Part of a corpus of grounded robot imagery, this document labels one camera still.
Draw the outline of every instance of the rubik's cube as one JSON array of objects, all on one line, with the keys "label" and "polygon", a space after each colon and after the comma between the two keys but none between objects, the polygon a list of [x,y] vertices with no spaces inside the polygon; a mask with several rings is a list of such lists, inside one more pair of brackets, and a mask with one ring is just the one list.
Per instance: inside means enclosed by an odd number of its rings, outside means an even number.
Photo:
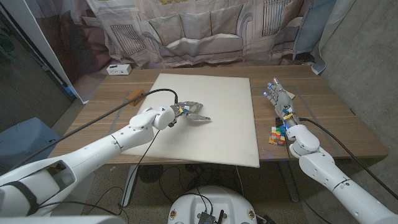
[{"label": "rubik's cube", "polygon": [[271,135],[269,136],[269,144],[282,146],[285,142],[285,133],[283,127],[272,127]]}]

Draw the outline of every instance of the cable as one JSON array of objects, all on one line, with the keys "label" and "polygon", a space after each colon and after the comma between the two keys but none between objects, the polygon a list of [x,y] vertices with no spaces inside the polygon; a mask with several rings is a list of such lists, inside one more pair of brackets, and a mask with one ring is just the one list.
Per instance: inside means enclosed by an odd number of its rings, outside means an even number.
[{"label": "cable", "polygon": [[205,213],[207,213],[207,205],[206,205],[205,199],[203,199],[203,196],[200,194],[199,188],[198,188],[198,187],[197,187],[197,190],[198,190],[198,194],[199,194],[201,200],[202,200],[203,203],[205,204]]},{"label": "cable", "polygon": [[52,141],[50,144],[46,145],[46,146],[43,147],[42,149],[40,149],[40,150],[34,152],[34,153],[31,154],[30,156],[28,156],[28,157],[26,157],[25,159],[23,159],[22,161],[20,161],[18,164],[16,164],[15,166],[13,166],[8,172],[10,172],[10,171],[12,171],[12,170],[14,170],[14,169],[16,169],[16,168],[22,166],[22,165],[23,165],[25,162],[27,162],[29,159],[31,159],[31,158],[37,156],[38,154],[40,154],[41,152],[45,151],[45,150],[48,149],[49,147],[56,145],[58,142],[60,142],[60,141],[62,141],[62,140],[64,140],[64,139],[70,137],[72,134],[75,134],[75,133],[81,131],[82,129],[85,129],[85,128],[87,128],[88,126],[94,124],[95,122],[97,122],[97,121],[99,121],[99,120],[101,120],[101,119],[107,117],[108,115],[110,115],[110,114],[112,114],[112,113],[114,113],[114,112],[120,110],[121,108],[127,106],[128,104],[132,103],[133,101],[139,100],[139,99],[141,99],[141,98],[143,98],[143,97],[146,97],[146,96],[148,96],[148,95],[150,95],[150,94],[153,94],[153,93],[156,93],[156,92],[158,92],[158,91],[170,91],[170,92],[174,93],[174,95],[175,95],[174,103],[175,103],[175,104],[178,103],[178,96],[177,96],[176,92],[174,92],[173,90],[170,90],[170,89],[162,88],[162,89],[158,89],[158,90],[152,90],[152,91],[150,91],[150,92],[148,92],[148,93],[144,93],[143,95],[138,96],[138,97],[136,97],[136,98],[134,98],[134,99],[132,99],[132,100],[129,100],[129,101],[123,103],[122,105],[120,105],[120,106],[114,108],[113,110],[111,110],[111,111],[109,111],[109,112],[107,112],[107,113],[105,113],[105,114],[103,114],[103,115],[97,117],[96,119],[90,121],[89,123],[86,123],[86,124],[80,126],[79,128],[76,128],[75,130],[73,130],[73,131],[69,132],[68,134],[66,134],[66,135],[64,135],[64,136],[62,136],[62,137],[60,137],[59,139],[57,139],[57,140],[55,140],[55,141]]},{"label": "cable", "polygon": [[179,176],[179,180],[180,180],[180,185],[181,185],[182,189],[184,189],[184,191],[187,191],[187,190],[185,189],[184,185],[182,184],[182,181],[181,181],[181,170],[180,170],[179,167],[172,166],[172,167],[167,168],[166,170],[163,171],[163,173],[162,173],[162,175],[160,176],[160,178],[162,178],[163,174],[164,174],[166,171],[168,171],[169,169],[171,169],[171,168],[176,168],[176,169],[178,169],[178,176]]},{"label": "cable", "polygon": [[124,212],[124,214],[126,214],[126,217],[127,217],[127,224],[130,224],[130,218],[129,218],[129,215],[127,214],[127,212],[126,211],[124,211],[124,209],[122,208],[122,212]]},{"label": "cable", "polygon": [[[139,164],[141,163],[141,161],[142,161],[142,159],[144,158],[144,156],[147,154],[147,152],[148,152],[149,148],[151,147],[151,145],[154,143],[154,141],[155,141],[155,139],[156,139],[156,136],[159,134],[159,132],[160,132],[160,130],[157,131],[155,137],[153,138],[152,142],[151,142],[150,145],[148,146],[148,148],[147,148],[147,150],[145,151],[144,155],[142,155],[142,157],[141,157],[141,159],[139,160],[138,164],[136,165],[136,167],[134,168],[134,170],[131,172],[129,181],[127,181],[127,185],[126,185],[127,187],[129,187],[129,184],[130,184],[130,180],[131,180],[131,178],[132,178],[132,175],[133,175],[134,172],[137,170],[137,167],[138,167]],[[126,193],[124,192],[124,193],[123,193],[123,201],[122,201],[122,205],[121,205],[122,208],[123,208],[124,200],[125,200],[125,199],[126,199]]]},{"label": "cable", "polygon": [[58,204],[61,204],[61,203],[75,203],[75,204],[79,204],[79,205],[87,205],[87,206],[99,208],[99,209],[101,209],[102,211],[108,212],[109,214],[112,214],[112,215],[116,215],[116,216],[120,215],[120,213],[119,213],[119,214],[116,214],[116,213],[114,213],[114,212],[109,211],[109,210],[106,209],[106,208],[103,208],[103,207],[100,207],[100,206],[97,206],[97,205],[92,205],[92,204],[83,203],[83,202],[74,202],[74,201],[52,202],[52,203],[48,203],[48,204],[46,204],[46,205],[41,205],[41,206],[39,206],[39,209],[40,209],[40,208],[47,207],[47,206],[50,206],[50,205],[58,205]]},{"label": "cable", "polygon": [[[177,169],[178,169],[178,173],[179,173],[179,176],[180,176],[180,184],[181,184],[181,187],[185,190],[185,188],[183,187],[183,185],[182,185],[182,183],[181,183],[181,171],[180,171],[180,168],[179,168],[179,167],[176,167],[176,166],[169,167],[169,168],[167,168],[166,170],[163,171],[163,174],[164,174],[167,170],[169,170],[169,169],[171,169],[171,168],[177,168]],[[165,196],[171,203],[174,203],[173,200],[172,200],[169,196],[167,196],[167,194],[166,194],[166,193],[164,192],[164,190],[163,190],[162,183],[161,183],[163,174],[160,176],[160,179],[159,179],[159,187],[160,187],[160,190],[162,191],[162,193],[164,194],[164,196]],[[207,206],[206,206],[206,202],[204,201],[203,198],[207,199],[207,200],[209,201],[210,205],[211,205],[210,215],[212,215],[212,214],[213,214],[213,204],[211,204],[210,199],[208,199],[207,197],[205,197],[205,196],[203,196],[202,194],[200,194],[198,188],[197,188],[197,190],[198,190],[198,193],[199,193],[199,194],[195,194],[195,193],[185,193],[185,194],[183,194],[183,195],[181,195],[181,196],[184,196],[184,195],[197,195],[197,196],[200,196],[201,199],[203,200],[203,203],[205,204],[205,212],[206,212],[206,213],[207,213]]]},{"label": "cable", "polygon": [[236,172],[238,173],[239,181],[241,183],[241,188],[242,188],[242,196],[244,197],[243,184],[242,184],[241,176],[239,175],[238,166],[236,166]]},{"label": "cable", "polygon": [[262,218],[261,216],[259,216],[259,215],[257,215],[257,214],[256,214],[256,217],[259,218],[259,219],[261,219],[262,221],[265,221],[265,222],[267,223],[267,220],[266,220],[265,218]]},{"label": "cable", "polygon": [[286,140],[286,151],[287,151],[287,155],[288,155],[288,157],[289,157],[289,160],[288,160],[289,169],[290,169],[290,171],[291,171],[291,173],[292,173],[293,182],[294,182],[294,185],[295,185],[296,188],[297,188],[298,196],[304,201],[304,203],[311,209],[311,211],[312,211],[313,213],[315,213],[319,218],[321,218],[321,219],[322,219],[323,221],[325,221],[327,224],[331,224],[328,220],[326,220],[326,219],[323,218],[321,215],[319,215],[319,214],[307,203],[307,201],[304,199],[304,197],[303,197],[302,194],[300,193],[300,191],[299,191],[300,189],[298,188],[297,181],[296,181],[296,177],[295,177],[294,170],[293,170],[293,167],[292,167],[292,158],[290,157],[289,146],[288,146],[288,144],[287,144],[287,140]]},{"label": "cable", "polygon": [[[112,189],[119,189],[122,191],[122,193],[124,192],[124,190],[121,187],[111,187],[110,189],[106,190],[106,192],[98,199],[98,201],[95,203],[95,205],[98,205],[98,203],[101,201],[101,199]],[[93,211],[95,207],[92,207],[87,213],[86,215],[90,214],[91,211]]]},{"label": "cable", "polygon": [[195,193],[185,193],[185,194],[183,194],[183,195],[181,195],[181,196],[184,196],[184,195],[196,195],[196,196],[204,197],[205,199],[207,199],[207,201],[209,201],[209,203],[210,203],[210,205],[211,205],[211,212],[210,212],[210,215],[213,214],[213,204],[211,203],[210,199],[208,199],[206,196],[204,196],[204,195],[199,195],[199,194],[195,194]]},{"label": "cable", "polygon": [[315,126],[317,126],[318,128],[322,129],[322,131],[326,132],[328,135],[330,135],[330,137],[332,137],[340,146],[342,146],[342,148],[371,176],[373,177],[373,179],[375,181],[377,181],[382,187],[384,187],[384,189],[386,189],[394,198],[396,198],[398,200],[398,195],[396,193],[394,193],[386,184],[384,184],[378,177],[376,177],[376,175],[374,175],[367,167],[365,167],[365,165],[359,161],[359,159],[338,139],[336,138],[331,132],[329,132],[328,130],[326,130],[324,127],[322,127],[320,124],[307,119],[307,118],[299,118],[299,120],[301,121],[308,121],[312,124],[314,124]]}]

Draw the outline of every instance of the table leg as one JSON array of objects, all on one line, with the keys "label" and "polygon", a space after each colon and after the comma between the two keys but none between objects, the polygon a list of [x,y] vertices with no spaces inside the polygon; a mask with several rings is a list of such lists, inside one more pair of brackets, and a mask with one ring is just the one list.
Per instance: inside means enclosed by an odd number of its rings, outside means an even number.
[{"label": "table leg", "polygon": [[299,202],[300,197],[299,193],[297,192],[296,184],[294,183],[292,173],[289,169],[289,164],[287,161],[279,161],[278,162],[280,170],[282,171],[282,175],[284,176],[287,191],[289,191],[290,199],[292,202]]},{"label": "table leg", "polygon": [[134,185],[134,183],[136,181],[137,172],[135,172],[132,175],[130,182],[129,182],[129,179],[130,179],[130,176],[131,176],[133,170],[136,167],[137,166],[130,166],[129,174],[127,175],[126,186],[124,187],[124,197],[122,198],[122,202],[121,202],[121,205],[123,208],[127,207],[130,203],[130,198],[132,196],[132,186]]}]

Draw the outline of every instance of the white foam board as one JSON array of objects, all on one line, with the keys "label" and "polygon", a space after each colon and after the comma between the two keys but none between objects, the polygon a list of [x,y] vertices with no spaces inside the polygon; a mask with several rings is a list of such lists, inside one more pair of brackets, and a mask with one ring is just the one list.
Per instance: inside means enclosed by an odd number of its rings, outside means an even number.
[{"label": "white foam board", "polygon": [[[248,78],[162,73],[151,90],[159,88],[176,91],[179,101],[202,103],[199,114],[210,117],[211,121],[179,117],[174,127],[160,131],[146,156],[259,167]],[[154,93],[145,98],[139,113],[148,107],[173,103],[172,93]],[[123,154],[141,156],[149,144],[128,149]]]}]

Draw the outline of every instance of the white robotic arm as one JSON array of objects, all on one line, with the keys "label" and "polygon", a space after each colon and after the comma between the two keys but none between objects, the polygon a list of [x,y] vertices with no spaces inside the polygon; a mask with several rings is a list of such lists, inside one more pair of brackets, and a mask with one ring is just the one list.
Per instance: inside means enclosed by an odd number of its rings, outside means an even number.
[{"label": "white robotic arm", "polygon": [[0,177],[0,217],[42,216],[61,202],[88,174],[132,147],[154,138],[152,127],[163,130],[176,118],[209,120],[195,114],[200,103],[183,102],[157,109],[148,108],[131,118],[129,124],[64,156],[26,164]]},{"label": "white robotic arm", "polygon": [[303,172],[332,192],[360,223],[397,223],[398,215],[344,174],[335,165],[332,156],[320,147],[318,138],[300,124],[293,110],[292,100],[276,78],[268,89],[270,94],[264,95],[283,119],[286,136],[294,141],[289,150],[298,158]]}]

